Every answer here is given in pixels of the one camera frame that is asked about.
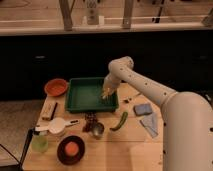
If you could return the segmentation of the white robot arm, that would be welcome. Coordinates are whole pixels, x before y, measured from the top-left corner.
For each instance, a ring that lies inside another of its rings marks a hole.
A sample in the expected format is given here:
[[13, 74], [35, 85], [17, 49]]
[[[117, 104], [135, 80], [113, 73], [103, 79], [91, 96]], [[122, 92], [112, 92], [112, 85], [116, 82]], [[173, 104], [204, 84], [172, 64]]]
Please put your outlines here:
[[201, 95], [178, 92], [133, 70], [125, 56], [108, 64], [103, 97], [125, 81], [160, 108], [163, 127], [163, 171], [213, 171], [213, 108]]

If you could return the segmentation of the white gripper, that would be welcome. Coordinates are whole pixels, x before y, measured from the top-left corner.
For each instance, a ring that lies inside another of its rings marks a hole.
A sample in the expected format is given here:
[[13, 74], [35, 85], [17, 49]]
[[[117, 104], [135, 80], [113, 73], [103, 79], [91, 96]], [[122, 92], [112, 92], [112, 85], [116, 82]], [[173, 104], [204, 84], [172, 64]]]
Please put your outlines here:
[[119, 87], [120, 83], [121, 83], [120, 79], [113, 76], [112, 74], [108, 74], [104, 78], [103, 92], [105, 94], [113, 94]]

